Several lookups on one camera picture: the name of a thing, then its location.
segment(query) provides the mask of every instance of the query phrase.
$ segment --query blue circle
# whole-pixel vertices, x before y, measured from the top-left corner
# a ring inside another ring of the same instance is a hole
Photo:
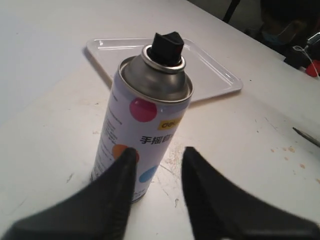
[[[149,170],[142,173],[141,176],[139,177],[139,182],[145,183],[145,182],[149,181],[150,179],[152,179],[152,177],[154,176],[154,174],[157,171],[157,168],[158,168],[158,166],[153,166]]]

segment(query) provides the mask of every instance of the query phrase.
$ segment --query spray can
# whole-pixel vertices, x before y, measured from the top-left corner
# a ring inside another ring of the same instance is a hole
[[[136,150],[132,201],[147,191],[193,94],[177,32],[155,34],[140,55],[122,61],[114,76],[91,178],[95,180],[124,149]]]

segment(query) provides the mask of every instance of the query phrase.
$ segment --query can label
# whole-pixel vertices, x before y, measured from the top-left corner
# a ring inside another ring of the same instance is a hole
[[[129,90],[116,73],[95,157],[95,180],[130,147],[136,150],[137,172],[133,201],[143,196],[190,103],[153,103]]]

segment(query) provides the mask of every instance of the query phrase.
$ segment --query metal can top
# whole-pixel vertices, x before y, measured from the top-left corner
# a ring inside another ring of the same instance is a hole
[[[130,89],[152,102],[175,104],[189,99],[193,84],[184,72],[185,59],[181,56],[175,66],[165,66],[148,55],[151,45],[142,49],[141,55],[129,57],[119,66],[119,72]]]

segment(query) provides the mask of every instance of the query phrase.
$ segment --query yellow label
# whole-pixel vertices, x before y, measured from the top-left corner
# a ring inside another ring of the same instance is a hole
[[[175,118],[175,119],[171,119],[171,120],[163,120],[160,122],[159,126],[158,126],[158,130],[167,130],[167,129],[172,129],[176,126],[178,126],[178,124],[180,123],[182,119],[181,117]]]

